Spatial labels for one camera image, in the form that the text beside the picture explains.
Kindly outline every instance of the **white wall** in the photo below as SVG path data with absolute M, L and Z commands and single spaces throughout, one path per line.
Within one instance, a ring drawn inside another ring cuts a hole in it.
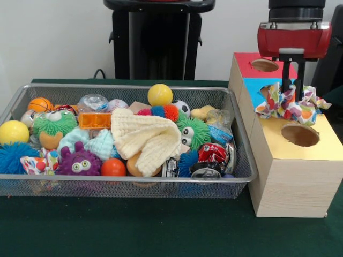
M 114 77 L 111 31 L 101 0 L 1 0 L 1 89 L 14 93 L 33 78 L 87 79 L 97 68 Z
M 267 0 L 217 0 L 203 14 L 196 79 L 228 80 L 233 52 L 257 51 L 257 29 Z M 342 0 L 327 0 L 331 20 Z M 101 0 L 0 1 L 0 110 L 8 95 L 33 78 L 114 77 L 111 10 Z M 307 81 L 314 72 L 308 65 Z

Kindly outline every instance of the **black cable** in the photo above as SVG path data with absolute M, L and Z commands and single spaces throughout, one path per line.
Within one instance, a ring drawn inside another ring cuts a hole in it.
M 99 72 L 101 72 L 102 77 L 105 79 L 106 76 L 105 76 L 105 73 L 104 73 L 104 71 L 103 71 L 102 69 L 97 69 L 97 70 L 96 70 L 96 72 L 95 72 L 95 74 L 94 74 L 94 76 L 93 76 L 93 79 L 96 79 L 96 76 L 98 75 Z

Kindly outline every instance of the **purple fuzzy toy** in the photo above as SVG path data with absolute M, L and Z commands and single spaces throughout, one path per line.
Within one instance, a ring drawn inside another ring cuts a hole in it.
M 82 142 L 75 143 L 75 153 L 71 154 L 68 146 L 61 149 L 62 162 L 57 175 L 99 176 L 101 160 L 84 149 Z

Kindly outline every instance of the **orange basketball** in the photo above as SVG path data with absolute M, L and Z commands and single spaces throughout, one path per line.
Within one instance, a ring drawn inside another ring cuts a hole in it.
M 27 110 L 36 112 L 48 112 L 54 109 L 53 104 L 46 98 L 35 98 L 27 106 Z

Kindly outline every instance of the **yellow ball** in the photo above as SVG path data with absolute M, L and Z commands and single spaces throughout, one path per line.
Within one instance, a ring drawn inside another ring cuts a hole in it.
M 10 120 L 0 126 L 0 144 L 12 144 L 16 142 L 27 143 L 30 132 L 27 126 L 17 120 Z
M 173 92 L 165 84 L 156 84 L 149 89 L 148 101 L 151 106 L 170 104 L 172 100 Z

